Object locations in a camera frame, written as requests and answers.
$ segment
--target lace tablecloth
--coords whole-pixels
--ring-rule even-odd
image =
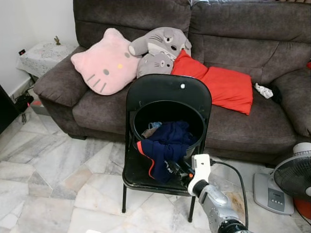
[[[16,68],[40,78],[71,54],[75,48],[76,46],[69,44],[56,45],[55,42],[41,42],[19,56]]]

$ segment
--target red pillow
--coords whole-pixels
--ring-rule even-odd
[[[212,104],[249,115],[253,103],[251,77],[237,71],[210,67],[181,51],[171,72],[174,75],[192,76],[209,89]]]

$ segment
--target small figurine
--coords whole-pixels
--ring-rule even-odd
[[[55,42],[56,42],[56,45],[60,45],[58,36],[56,36],[56,37],[54,38],[54,40],[55,40]]]

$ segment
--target white wall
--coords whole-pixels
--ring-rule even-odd
[[[1,0],[0,29],[0,85],[11,95],[29,80],[26,72],[15,68],[18,52],[37,43],[22,0]]]
[[[78,45],[72,0],[0,1],[0,85],[12,95],[28,80],[26,72],[15,68],[18,52],[40,41]]]
[[[75,34],[72,0],[22,0],[25,11],[39,41],[78,45]]]

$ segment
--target chair leg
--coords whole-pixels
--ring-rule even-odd
[[[190,205],[190,212],[189,212],[188,222],[192,222],[194,204],[195,204],[195,196],[193,196],[191,198],[191,205]]]
[[[126,212],[126,186],[123,185],[122,213]]]

